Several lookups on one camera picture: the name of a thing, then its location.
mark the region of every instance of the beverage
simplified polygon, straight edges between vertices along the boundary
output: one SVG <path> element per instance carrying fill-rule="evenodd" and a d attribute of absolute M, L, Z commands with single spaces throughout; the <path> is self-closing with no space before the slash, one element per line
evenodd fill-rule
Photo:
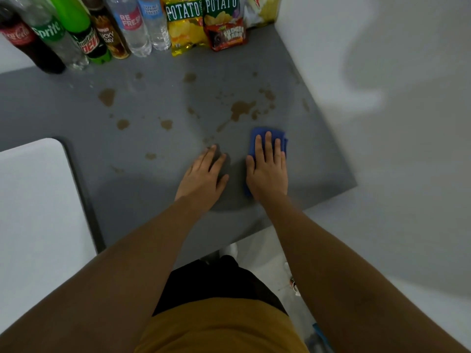
<path fill-rule="evenodd" d="M 105 41 L 112 56 L 117 59 L 128 58 L 130 51 L 103 0 L 82 0 L 82 2 L 90 11 L 91 22 Z"/>
<path fill-rule="evenodd" d="M 147 57 L 152 52 L 149 35 L 142 22 L 137 0 L 106 0 L 131 52 Z"/>
<path fill-rule="evenodd" d="M 159 51 L 169 49 L 171 42 L 167 17 L 162 12 L 160 0 L 138 0 L 138 3 L 152 46 Z"/>
<path fill-rule="evenodd" d="M 42 71 L 53 74 L 64 71 L 65 65 L 57 54 L 23 22 L 11 5 L 4 2 L 0 2 L 0 32 Z"/>
<path fill-rule="evenodd" d="M 42 0 L 9 0 L 20 16 L 68 68 L 84 69 L 89 61 L 66 32 L 62 23 L 49 11 Z"/>
<path fill-rule="evenodd" d="M 51 0 L 51 2 L 56 7 L 57 15 L 65 29 L 93 63 L 103 64 L 111 60 L 110 51 L 98 37 L 79 0 Z"/>

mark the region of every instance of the black shorts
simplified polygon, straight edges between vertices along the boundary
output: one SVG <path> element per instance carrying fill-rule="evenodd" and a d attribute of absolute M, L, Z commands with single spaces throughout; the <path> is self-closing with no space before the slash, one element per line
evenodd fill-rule
<path fill-rule="evenodd" d="M 224 255 L 211 265 L 197 260 L 172 271 L 152 316 L 212 297 L 260 300 L 287 315 L 278 297 L 264 283 L 240 268 L 233 257 Z"/>

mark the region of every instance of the potato chip bag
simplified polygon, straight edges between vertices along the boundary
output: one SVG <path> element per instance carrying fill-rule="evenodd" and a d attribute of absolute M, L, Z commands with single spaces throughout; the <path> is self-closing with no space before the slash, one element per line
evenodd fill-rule
<path fill-rule="evenodd" d="M 280 0 L 246 0 L 244 24 L 246 28 L 263 27 L 274 23 L 278 16 Z"/>
<path fill-rule="evenodd" d="M 240 0 L 203 0 L 204 29 L 214 51 L 245 43 L 241 10 Z"/>
<path fill-rule="evenodd" d="M 181 54 L 194 46 L 209 46 L 203 29 L 201 0 L 162 0 L 167 13 L 172 55 Z"/>

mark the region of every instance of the person's right arm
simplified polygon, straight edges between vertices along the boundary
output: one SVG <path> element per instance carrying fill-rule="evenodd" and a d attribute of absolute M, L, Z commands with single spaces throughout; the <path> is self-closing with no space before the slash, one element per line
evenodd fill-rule
<path fill-rule="evenodd" d="M 468 352 L 360 255 L 294 207 L 280 143 L 247 158 L 247 185 L 278 234 L 298 289 L 336 352 Z"/>

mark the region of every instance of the yellow shirt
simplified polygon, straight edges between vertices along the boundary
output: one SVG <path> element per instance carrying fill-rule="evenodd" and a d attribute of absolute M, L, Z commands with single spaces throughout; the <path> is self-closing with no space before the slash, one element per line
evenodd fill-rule
<path fill-rule="evenodd" d="M 134 353 L 307 353 L 290 318 L 257 300 L 208 298 L 149 321 Z"/>

